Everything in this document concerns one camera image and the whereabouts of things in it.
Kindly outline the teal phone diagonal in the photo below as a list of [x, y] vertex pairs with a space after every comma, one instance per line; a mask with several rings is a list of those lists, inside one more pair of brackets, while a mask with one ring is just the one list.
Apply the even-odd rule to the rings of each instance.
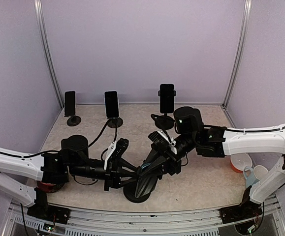
[[158, 177], [157, 178], [153, 177], [153, 178], [150, 178], [142, 182], [138, 180], [136, 184], [136, 190], [135, 190], [134, 196], [136, 198], [141, 198], [145, 195], [150, 194], [154, 190], [157, 184], [157, 181], [158, 181]]

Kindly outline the black clamp phone stand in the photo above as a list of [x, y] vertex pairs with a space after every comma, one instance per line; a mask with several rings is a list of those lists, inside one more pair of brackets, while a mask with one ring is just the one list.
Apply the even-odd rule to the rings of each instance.
[[123, 187], [124, 196], [132, 203], [142, 203], [148, 200], [156, 187], [157, 181], [157, 177], [130, 179]]

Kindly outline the black gooseneck phone stand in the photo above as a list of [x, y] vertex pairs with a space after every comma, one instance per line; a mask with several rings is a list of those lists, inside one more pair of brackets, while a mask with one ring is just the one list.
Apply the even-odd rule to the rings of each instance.
[[154, 120], [157, 128], [169, 130], [174, 127], [175, 120], [172, 117], [170, 117], [168, 114], [161, 114], [161, 115], [151, 114], [151, 118]]

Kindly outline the folding phone stand wood base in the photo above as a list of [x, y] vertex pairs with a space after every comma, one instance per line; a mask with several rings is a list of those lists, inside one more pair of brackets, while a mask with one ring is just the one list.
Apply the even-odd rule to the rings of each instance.
[[71, 116], [68, 120], [67, 120], [67, 125], [70, 127], [73, 126], [77, 126], [81, 123], [81, 117], [80, 116]]

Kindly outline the light blue case phone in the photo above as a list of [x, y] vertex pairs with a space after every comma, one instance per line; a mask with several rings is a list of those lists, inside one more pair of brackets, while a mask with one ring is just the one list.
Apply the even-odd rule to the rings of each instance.
[[106, 91], [104, 93], [105, 113], [108, 119], [118, 118], [119, 113], [119, 101], [117, 91]]

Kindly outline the clear case phone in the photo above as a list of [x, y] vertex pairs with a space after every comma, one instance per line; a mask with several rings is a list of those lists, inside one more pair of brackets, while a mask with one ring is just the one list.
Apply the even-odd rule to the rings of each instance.
[[76, 114], [76, 93], [67, 91], [64, 94], [64, 116], [72, 117]]

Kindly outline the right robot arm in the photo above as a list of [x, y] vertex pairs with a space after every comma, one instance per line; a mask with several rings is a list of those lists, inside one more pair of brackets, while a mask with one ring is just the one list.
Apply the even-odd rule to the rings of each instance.
[[267, 128], [234, 129], [204, 125], [198, 109], [185, 106], [173, 113], [176, 139], [155, 131], [148, 137], [152, 150], [146, 163], [141, 167], [136, 198], [149, 195], [157, 179], [164, 174], [178, 174], [181, 159], [192, 150], [203, 157], [225, 157], [242, 153], [280, 153], [276, 165], [256, 184], [246, 189], [247, 196], [237, 206], [236, 213], [241, 218], [252, 214], [256, 206], [285, 184], [285, 124]]

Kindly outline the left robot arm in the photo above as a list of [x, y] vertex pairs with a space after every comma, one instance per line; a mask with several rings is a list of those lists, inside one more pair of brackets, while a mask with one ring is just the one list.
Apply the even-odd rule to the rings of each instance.
[[44, 151], [29, 155], [0, 148], [0, 190], [27, 207], [29, 216], [48, 221], [68, 217], [69, 209], [47, 202], [46, 192], [26, 186], [9, 175], [19, 175], [46, 184], [63, 185], [70, 177], [87, 177], [104, 181], [104, 190], [121, 188], [137, 178], [137, 168], [122, 159], [129, 145], [119, 139], [108, 148], [105, 160], [89, 158], [88, 140], [73, 135], [61, 141], [60, 151]]

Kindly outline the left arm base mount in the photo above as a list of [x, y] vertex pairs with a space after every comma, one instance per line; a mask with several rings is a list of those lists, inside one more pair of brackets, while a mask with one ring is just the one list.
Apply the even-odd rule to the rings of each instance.
[[71, 210], [49, 204], [37, 204], [28, 208], [27, 215], [53, 223], [67, 224]]

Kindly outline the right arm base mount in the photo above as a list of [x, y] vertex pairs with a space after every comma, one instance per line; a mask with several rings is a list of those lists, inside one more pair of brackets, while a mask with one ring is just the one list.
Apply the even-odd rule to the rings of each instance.
[[262, 213], [263, 210], [260, 205], [234, 205], [220, 209], [223, 224], [249, 219]]

